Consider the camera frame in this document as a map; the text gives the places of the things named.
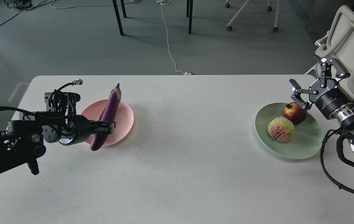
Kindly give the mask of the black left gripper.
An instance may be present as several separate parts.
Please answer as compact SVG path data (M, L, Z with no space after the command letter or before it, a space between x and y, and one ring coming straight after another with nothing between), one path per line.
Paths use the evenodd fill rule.
M69 119L66 127L62 129L59 143L71 146L84 142L92 134L110 135L116 128L116 122L88 120L85 116L77 115Z

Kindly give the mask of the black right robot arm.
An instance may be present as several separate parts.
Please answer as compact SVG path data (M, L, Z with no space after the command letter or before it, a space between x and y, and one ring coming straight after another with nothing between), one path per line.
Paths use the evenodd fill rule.
M313 82L308 89L302 88L294 79L291 98L304 110L309 110L315 105L322 115L328 119L337 119L340 127L327 131L320 148L320 163L325 175L339 189L354 194L354 189L346 187L335 180L325 168L324 149L327 141L334 134L338 158L350 167L354 167L354 99L341 87L340 81L350 77L350 72L343 63L336 58L321 58L315 55L320 74L314 75Z

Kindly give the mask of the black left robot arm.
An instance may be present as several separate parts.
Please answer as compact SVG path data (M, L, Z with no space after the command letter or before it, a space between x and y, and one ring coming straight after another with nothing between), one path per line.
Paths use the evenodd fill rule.
M37 159L46 153L44 142L59 142L71 146L84 142L89 136L101 136L93 151L101 148L116 128L114 120L89 120L76 113L77 93L62 92L67 86L82 85L81 79L69 82L45 93L46 111L30 112L19 108L0 106L0 111L18 111L20 118L8 122L8 129L0 131L0 174L27 164L32 174L39 174Z

